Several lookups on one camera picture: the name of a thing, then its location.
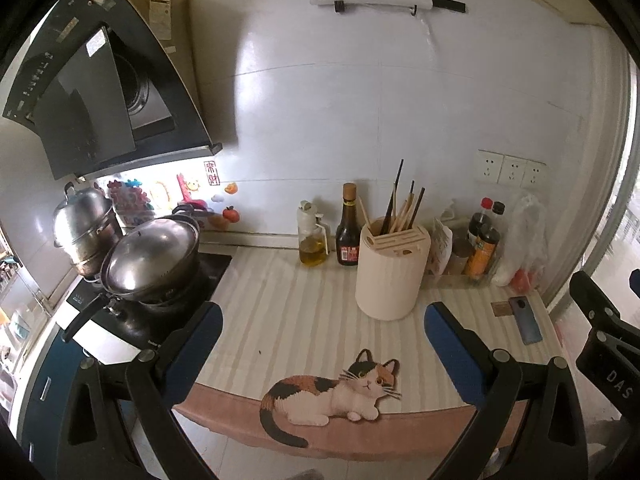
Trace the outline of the red plastic bag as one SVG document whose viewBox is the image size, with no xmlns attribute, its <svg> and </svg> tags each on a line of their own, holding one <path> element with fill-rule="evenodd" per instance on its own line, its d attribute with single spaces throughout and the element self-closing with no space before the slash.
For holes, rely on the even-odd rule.
<svg viewBox="0 0 640 480">
<path fill-rule="evenodd" d="M 542 272 L 540 269 L 518 269 L 514 274 L 514 277 L 510 281 L 510 289 L 512 289 L 518 295 L 526 295 L 539 285 L 542 274 L 544 274 L 544 272 Z"/>
</svg>

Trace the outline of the orange label bottle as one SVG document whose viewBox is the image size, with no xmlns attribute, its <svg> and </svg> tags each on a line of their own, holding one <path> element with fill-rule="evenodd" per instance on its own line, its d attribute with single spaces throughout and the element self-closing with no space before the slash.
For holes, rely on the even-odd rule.
<svg viewBox="0 0 640 480">
<path fill-rule="evenodd" d="M 500 233 L 492 226 L 483 226 L 476 237 L 474 254 L 466 264 L 464 274 L 479 280 L 487 271 L 491 258 L 500 242 Z"/>
</svg>

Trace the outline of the light wooden chopstick silver band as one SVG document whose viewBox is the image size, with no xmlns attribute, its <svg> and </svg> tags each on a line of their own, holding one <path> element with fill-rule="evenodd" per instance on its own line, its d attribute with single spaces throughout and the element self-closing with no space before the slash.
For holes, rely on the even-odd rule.
<svg viewBox="0 0 640 480">
<path fill-rule="evenodd" d="M 357 202 L 358 202 L 358 205 L 359 205 L 361 213 L 362 213 L 362 218 L 364 220 L 364 225 L 367 227 L 367 229 L 370 229 L 371 222 L 370 222 L 370 219 L 369 219 L 367 208 L 366 208 L 366 206 L 364 206 L 363 200 L 362 200 L 361 196 L 359 196 L 359 195 L 357 196 Z"/>
</svg>

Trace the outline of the white wall socket panel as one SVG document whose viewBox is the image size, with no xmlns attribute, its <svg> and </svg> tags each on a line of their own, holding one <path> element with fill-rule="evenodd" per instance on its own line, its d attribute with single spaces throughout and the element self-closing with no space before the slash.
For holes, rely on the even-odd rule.
<svg viewBox="0 0 640 480">
<path fill-rule="evenodd" d="M 543 162 L 478 150 L 474 156 L 477 182 L 539 190 L 547 183 L 548 167 Z"/>
</svg>

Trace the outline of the black gas stove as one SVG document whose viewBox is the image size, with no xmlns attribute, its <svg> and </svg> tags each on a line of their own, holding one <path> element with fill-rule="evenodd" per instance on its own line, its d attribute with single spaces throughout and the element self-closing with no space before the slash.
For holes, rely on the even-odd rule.
<svg viewBox="0 0 640 480">
<path fill-rule="evenodd" d="M 208 301 L 232 261 L 230 255 L 198 255 L 198 272 L 181 296 L 166 304 L 109 302 L 102 288 L 84 278 L 67 294 L 53 319 L 62 330 L 88 304 L 99 310 L 65 342 L 73 341 L 99 362 L 111 365 L 133 360 L 142 350 L 157 350 L 169 335 L 186 325 L 195 311 Z"/>
</svg>

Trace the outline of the white cylindrical utensil holder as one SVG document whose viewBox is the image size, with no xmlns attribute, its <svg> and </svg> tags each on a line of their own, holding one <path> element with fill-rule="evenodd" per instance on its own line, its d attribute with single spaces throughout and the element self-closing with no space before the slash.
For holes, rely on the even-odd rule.
<svg viewBox="0 0 640 480">
<path fill-rule="evenodd" d="M 355 299 L 370 318 L 396 321 L 416 306 L 431 237 L 422 226 L 380 235 L 382 224 L 378 218 L 361 230 Z"/>
</svg>

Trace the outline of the clear condiment organizer bin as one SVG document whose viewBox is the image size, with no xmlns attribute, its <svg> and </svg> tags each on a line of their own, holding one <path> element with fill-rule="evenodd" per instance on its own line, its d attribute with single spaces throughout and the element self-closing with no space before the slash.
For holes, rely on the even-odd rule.
<svg viewBox="0 0 640 480">
<path fill-rule="evenodd" d="M 492 260 L 495 259 L 495 253 L 491 258 L 488 269 L 479 280 L 472 280 L 464 274 L 466 264 L 469 258 L 474 254 L 475 247 L 472 247 L 466 238 L 454 234 L 454 230 L 446 226 L 442 220 L 435 219 L 430 229 L 431 249 L 428 253 L 426 273 L 440 278 L 441 276 L 465 276 L 468 280 L 477 282 L 484 281 L 484 276 L 489 273 Z"/>
</svg>

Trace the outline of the dark brown chopstick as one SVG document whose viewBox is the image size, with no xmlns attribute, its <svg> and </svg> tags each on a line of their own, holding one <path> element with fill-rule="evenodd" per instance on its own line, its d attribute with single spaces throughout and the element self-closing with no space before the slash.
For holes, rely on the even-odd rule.
<svg viewBox="0 0 640 480">
<path fill-rule="evenodd" d="M 385 235 L 385 234 L 388 234 L 390 232 L 390 222 L 392 222 L 393 215 L 394 215 L 397 188 L 398 188 L 398 184 L 399 184 L 401 173 L 402 173 L 402 167 L 404 166 L 404 161 L 405 161 L 405 159 L 401 159 L 401 161 L 399 163 L 399 166 L 398 166 L 398 169 L 397 169 L 397 172 L 396 172 L 396 178 L 395 178 L 394 185 L 393 185 L 393 188 L 392 188 L 392 194 L 390 194 L 390 200 L 388 201 L 386 214 L 385 214 L 382 226 L 381 226 L 381 231 L 380 231 L 381 235 Z"/>
<path fill-rule="evenodd" d="M 421 207 L 421 203 L 422 203 L 422 200 L 423 200 L 424 193 L 425 193 L 425 188 L 421 188 L 420 192 L 418 194 L 418 197 L 416 198 L 416 200 L 414 201 L 414 204 L 412 206 L 412 211 L 411 211 L 411 214 L 410 214 L 410 217 L 409 217 L 409 221 L 408 221 L 408 223 L 406 225 L 406 229 L 407 230 L 410 230 L 413 227 L 414 220 L 416 220 L 416 215 L 418 214 L 418 211 L 419 211 L 419 209 Z"/>
</svg>

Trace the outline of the glass oil bottle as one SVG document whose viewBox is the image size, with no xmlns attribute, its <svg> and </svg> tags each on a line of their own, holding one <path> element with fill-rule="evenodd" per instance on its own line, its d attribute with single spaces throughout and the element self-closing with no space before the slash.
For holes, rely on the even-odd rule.
<svg viewBox="0 0 640 480">
<path fill-rule="evenodd" d="M 315 204 L 302 200 L 297 209 L 298 255 L 304 266 L 318 266 L 329 255 L 328 231 Z"/>
</svg>

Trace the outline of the steel wok with lid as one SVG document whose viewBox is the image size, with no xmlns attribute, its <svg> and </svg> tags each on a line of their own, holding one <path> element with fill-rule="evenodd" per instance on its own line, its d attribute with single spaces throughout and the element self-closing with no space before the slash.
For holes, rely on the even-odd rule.
<svg viewBox="0 0 640 480">
<path fill-rule="evenodd" d="M 166 304 L 174 300 L 184 294 L 198 272 L 198 246 L 198 222 L 183 211 L 143 223 L 124 236 L 102 262 L 102 295 L 109 302 Z M 73 336 L 97 310 L 98 306 L 88 304 L 64 330 L 62 340 Z"/>
</svg>

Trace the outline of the blue smartphone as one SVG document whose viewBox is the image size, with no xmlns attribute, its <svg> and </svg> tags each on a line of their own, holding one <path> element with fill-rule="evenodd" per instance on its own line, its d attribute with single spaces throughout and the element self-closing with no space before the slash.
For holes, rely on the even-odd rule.
<svg viewBox="0 0 640 480">
<path fill-rule="evenodd" d="M 510 297 L 508 303 L 512 309 L 523 344 L 528 346 L 529 344 L 541 342 L 541 331 L 528 299 L 525 296 Z"/>
</svg>

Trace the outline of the white plastic bag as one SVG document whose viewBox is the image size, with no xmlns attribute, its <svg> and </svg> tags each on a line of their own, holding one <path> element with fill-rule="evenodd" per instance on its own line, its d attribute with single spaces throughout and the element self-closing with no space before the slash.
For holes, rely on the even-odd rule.
<svg viewBox="0 0 640 480">
<path fill-rule="evenodd" d="M 492 284 L 509 286 L 518 269 L 544 272 L 548 261 L 546 226 L 546 206 L 535 194 L 519 192 L 508 215 L 506 235 L 499 244 Z"/>
</svg>

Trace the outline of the black range hood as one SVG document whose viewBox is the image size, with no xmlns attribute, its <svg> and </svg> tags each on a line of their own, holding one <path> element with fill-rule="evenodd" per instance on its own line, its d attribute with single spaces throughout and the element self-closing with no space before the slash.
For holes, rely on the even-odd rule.
<svg viewBox="0 0 640 480">
<path fill-rule="evenodd" d="M 58 0 L 29 45 L 3 115 L 40 137 L 57 179 L 221 150 L 129 0 Z"/>
</svg>

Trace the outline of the red cap dark bottle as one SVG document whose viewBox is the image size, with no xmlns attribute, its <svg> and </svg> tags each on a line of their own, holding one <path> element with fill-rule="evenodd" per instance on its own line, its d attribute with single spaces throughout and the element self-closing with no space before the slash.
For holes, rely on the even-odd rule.
<svg viewBox="0 0 640 480">
<path fill-rule="evenodd" d="M 494 201 L 489 197 L 484 197 L 480 201 L 480 210 L 472 215 L 468 232 L 466 233 L 466 238 L 472 247 L 476 246 L 476 240 L 482 227 L 491 222 L 490 214 L 492 206 L 494 206 Z"/>
</svg>

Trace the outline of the dark soy sauce bottle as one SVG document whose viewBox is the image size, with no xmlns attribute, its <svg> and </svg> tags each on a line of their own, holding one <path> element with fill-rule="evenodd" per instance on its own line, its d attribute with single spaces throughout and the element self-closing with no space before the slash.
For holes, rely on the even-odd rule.
<svg viewBox="0 0 640 480">
<path fill-rule="evenodd" d="M 359 259 L 361 228 L 357 220 L 357 187 L 355 183 L 343 184 L 341 221 L 335 233 L 337 262 L 342 266 L 356 266 Z"/>
</svg>

